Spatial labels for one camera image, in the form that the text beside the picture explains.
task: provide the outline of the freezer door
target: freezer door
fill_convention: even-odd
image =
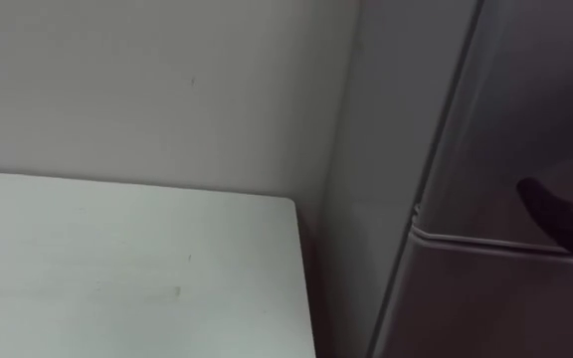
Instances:
[[[411,235],[375,357],[573,357],[573,258]]]
[[[417,225],[555,247],[516,194],[528,176],[573,201],[573,1],[487,0]]]

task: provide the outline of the white wall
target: white wall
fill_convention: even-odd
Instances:
[[[314,222],[357,0],[0,0],[0,171],[266,193]]]
[[[475,3],[362,3],[319,255],[339,357],[366,354]]]

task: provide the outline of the refrigerator door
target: refrigerator door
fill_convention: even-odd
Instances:
[[[573,258],[410,235],[375,357],[573,357]]]
[[[506,4],[484,5],[416,224],[554,251],[514,187],[573,201],[573,2]]]

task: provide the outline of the tabletop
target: tabletop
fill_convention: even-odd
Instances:
[[[0,174],[0,357],[314,357],[293,202]]]

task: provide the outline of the silver refrigerator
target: silver refrigerator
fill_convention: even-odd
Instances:
[[[573,256],[515,191],[573,201],[573,1],[419,2],[358,24],[320,244],[334,355],[573,357]]]

